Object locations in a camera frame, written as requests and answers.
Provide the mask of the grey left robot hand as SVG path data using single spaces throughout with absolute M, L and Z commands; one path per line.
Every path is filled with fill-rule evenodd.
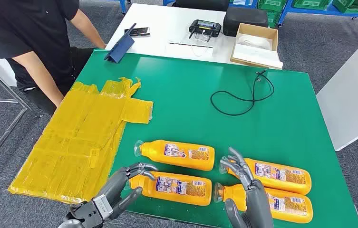
M 153 171 L 158 171 L 154 165 L 138 162 L 129 167 L 122 167 L 114 172 L 94 198 L 95 205 L 99 209 L 102 219 L 117 218 L 142 194 L 143 189 L 137 187 L 125 198 L 121 198 L 121 191 L 130 179 L 137 175 L 142 175 L 154 181 L 156 177 L 152 174 Z

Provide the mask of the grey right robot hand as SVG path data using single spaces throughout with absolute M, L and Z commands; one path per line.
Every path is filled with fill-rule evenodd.
M 272 228 L 273 218 L 262 182 L 253 177 L 249 165 L 243 155 L 232 147 L 228 148 L 229 154 L 220 159 L 220 164 L 232 170 L 241 181 L 246 194 L 246 211 L 239 213 L 233 199 L 225 200 L 225 209 L 229 221 L 234 228 Z

